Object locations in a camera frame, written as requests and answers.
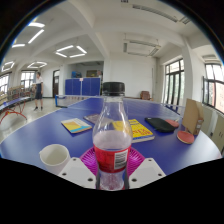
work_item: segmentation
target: doorway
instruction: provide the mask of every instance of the doorway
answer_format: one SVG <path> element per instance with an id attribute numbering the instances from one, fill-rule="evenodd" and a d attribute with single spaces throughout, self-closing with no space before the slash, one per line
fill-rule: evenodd
<path id="1" fill-rule="evenodd" d="M 53 72 L 53 98 L 55 98 L 55 95 L 58 95 L 59 75 L 60 75 L 60 70 L 55 70 Z"/>

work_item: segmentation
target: person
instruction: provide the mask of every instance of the person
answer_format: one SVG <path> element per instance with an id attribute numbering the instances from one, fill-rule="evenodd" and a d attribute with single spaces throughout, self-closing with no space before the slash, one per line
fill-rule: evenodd
<path id="1" fill-rule="evenodd" d="M 41 77 L 41 73 L 37 72 L 37 77 L 36 77 L 36 95 L 35 95 L 35 105 L 36 108 L 34 111 L 38 110 L 38 105 L 37 105 L 37 100 L 40 100 L 41 102 L 41 110 L 43 110 L 43 79 Z"/>

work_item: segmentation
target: white cup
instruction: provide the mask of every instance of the white cup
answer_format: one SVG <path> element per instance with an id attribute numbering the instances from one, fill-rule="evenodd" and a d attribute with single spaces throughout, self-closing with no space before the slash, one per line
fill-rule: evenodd
<path id="1" fill-rule="evenodd" d="M 46 146 L 39 154 L 47 171 L 55 175 L 58 175 L 71 159 L 68 149 L 58 144 Z"/>

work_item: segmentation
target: plastic bottle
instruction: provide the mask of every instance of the plastic bottle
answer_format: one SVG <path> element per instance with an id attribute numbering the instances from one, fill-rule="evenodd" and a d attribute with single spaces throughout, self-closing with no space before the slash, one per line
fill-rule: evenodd
<path id="1" fill-rule="evenodd" d="M 100 169 L 100 188 L 116 191 L 124 186 L 132 130 L 123 106 L 125 86 L 103 83 L 104 105 L 93 129 L 93 144 Z"/>

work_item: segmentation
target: colorful book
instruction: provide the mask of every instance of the colorful book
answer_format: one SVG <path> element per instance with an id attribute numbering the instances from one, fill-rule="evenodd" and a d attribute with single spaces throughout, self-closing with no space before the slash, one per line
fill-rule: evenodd
<path id="1" fill-rule="evenodd" d="M 99 116 L 100 116 L 99 114 L 90 114 L 90 115 L 85 116 L 83 118 L 86 119 L 87 121 L 90 121 L 93 124 L 96 124 Z M 103 126 L 105 124 L 110 124 L 112 121 L 113 121 L 112 119 L 104 117 L 101 125 Z"/>
<path id="2" fill-rule="evenodd" d="M 132 143 L 148 141 L 155 138 L 155 135 L 149 129 L 139 123 L 136 119 L 129 120 L 129 123 L 131 125 L 133 133 Z M 118 131 L 124 130 L 122 121 L 113 122 L 113 126 Z"/>
<path id="3" fill-rule="evenodd" d="M 88 125 L 84 121 L 74 118 L 71 120 L 61 121 L 61 123 L 71 132 L 78 133 L 88 129 L 91 129 L 92 126 Z"/>

